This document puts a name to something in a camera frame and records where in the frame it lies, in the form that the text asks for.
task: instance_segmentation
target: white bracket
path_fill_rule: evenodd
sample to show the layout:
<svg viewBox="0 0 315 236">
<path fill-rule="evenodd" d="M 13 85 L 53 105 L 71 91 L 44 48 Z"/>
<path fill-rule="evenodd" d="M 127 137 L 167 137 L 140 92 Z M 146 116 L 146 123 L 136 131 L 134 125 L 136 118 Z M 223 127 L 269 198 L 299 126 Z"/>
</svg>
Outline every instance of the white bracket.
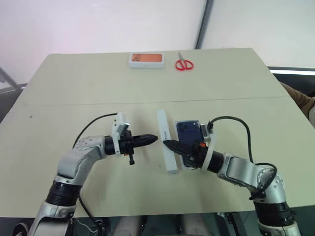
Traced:
<svg viewBox="0 0 315 236">
<path fill-rule="evenodd" d="M 112 125 L 112 138 L 116 155 L 121 154 L 119 148 L 120 136 L 125 133 L 129 125 L 130 124 L 126 121 L 126 116 L 122 112 L 118 112 Z"/>
<path fill-rule="evenodd" d="M 201 125 L 201 131 L 202 131 L 204 141 L 208 143 L 208 151 L 207 151 L 205 160 L 203 162 L 203 165 L 201 167 L 201 170 L 207 171 L 211 158 L 212 158 L 214 148 L 215 148 L 215 144 L 217 141 L 217 136 L 212 131 L 211 133 L 209 133 L 206 124 Z"/>
</svg>

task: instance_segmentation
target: blue smartphone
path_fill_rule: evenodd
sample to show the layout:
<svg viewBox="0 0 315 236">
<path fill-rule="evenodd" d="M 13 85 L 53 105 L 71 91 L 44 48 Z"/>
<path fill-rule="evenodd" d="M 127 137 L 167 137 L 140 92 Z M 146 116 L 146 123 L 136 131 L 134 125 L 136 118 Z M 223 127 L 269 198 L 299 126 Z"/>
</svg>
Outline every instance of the blue smartphone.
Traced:
<svg viewBox="0 0 315 236">
<path fill-rule="evenodd" d="M 197 120 L 183 121 L 176 124 L 178 141 L 192 146 L 195 141 L 199 143 L 203 141 L 203 136 L 200 130 L 200 124 Z M 182 157 L 186 167 L 191 167 L 187 164 L 187 157 Z"/>
</svg>

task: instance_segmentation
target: scissors handle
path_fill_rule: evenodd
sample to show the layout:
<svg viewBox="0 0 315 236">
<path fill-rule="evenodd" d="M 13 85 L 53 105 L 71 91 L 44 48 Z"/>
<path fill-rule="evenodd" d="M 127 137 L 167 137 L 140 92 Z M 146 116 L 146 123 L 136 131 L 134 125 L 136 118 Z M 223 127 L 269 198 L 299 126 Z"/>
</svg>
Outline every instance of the scissors handle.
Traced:
<svg viewBox="0 0 315 236">
<path fill-rule="evenodd" d="M 193 63 L 190 60 L 178 60 L 175 63 L 176 69 L 183 71 L 183 70 L 191 70 L 193 69 Z"/>
</svg>

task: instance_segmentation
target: robotic arm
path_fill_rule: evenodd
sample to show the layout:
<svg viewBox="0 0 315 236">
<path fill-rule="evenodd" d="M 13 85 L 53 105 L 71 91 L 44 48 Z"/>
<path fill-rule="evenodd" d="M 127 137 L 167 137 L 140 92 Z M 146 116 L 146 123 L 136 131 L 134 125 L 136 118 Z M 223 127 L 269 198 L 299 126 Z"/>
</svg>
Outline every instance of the robotic arm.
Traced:
<svg viewBox="0 0 315 236">
<path fill-rule="evenodd" d="M 129 163 L 133 165 L 133 148 L 149 145 L 158 139 L 151 134 L 132 136 L 128 126 L 126 118 L 119 112 L 112 127 L 112 136 L 82 138 L 61 158 L 53 185 L 39 209 L 28 236 L 64 235 L 67 224 L 75 212 L 80 190 L 93 164 L 108 155 L 127 154 L 130 158 Z"/>
<path fill-rule="evenodd" d="M 286 203 L 284 181 L 277 168 L 268 163 L 254 164 L 228 153 L 214 151 L 215 135 L 212 125 L 201 125 L 205 143 L 193 146 L 175 140 L 163 143 L 172 151 L 189 158 L 191 167 L 216 173 L 221 179 L 241 187 L 250 193 L 258 216 L 258 226 L 264 236 L 300 236 L 297 223 Z"/>
</svg>

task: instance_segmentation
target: table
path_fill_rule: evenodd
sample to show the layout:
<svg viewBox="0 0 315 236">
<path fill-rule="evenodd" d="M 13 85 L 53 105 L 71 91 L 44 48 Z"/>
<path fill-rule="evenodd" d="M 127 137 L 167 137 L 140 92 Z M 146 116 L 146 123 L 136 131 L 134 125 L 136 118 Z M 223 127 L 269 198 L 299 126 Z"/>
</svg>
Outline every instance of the table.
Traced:
<svg viewBox="0 0 315 236">
<path fill-rule="evenodd" d="M 128 53 L 50 55 L 0 125 L 0 216 L 35 217 L 59 159 L 93 118 L 123 111 L 133 135 L 158 134 L 157 110 L 174 121 L 217 116 L 244 119 L 255 162 L 270 162 L 285 179 L 291 207 L 315 203 L 315 132 L 252 49 L 183 51 L 192 71 L 130 69 Z M 113 118 L 84 136 L 109 135 Z M 248 158 L 246 132 L 232 120 L 215 124 L 217 151 Z M 94 216 L 253 210 L 249 192 L 199 170 L 166 173 L 160 140 L 127 157 L 97 162 L 82 189 Z M 84 217 L 80 204 L 77 217 Z"/>
</svg>

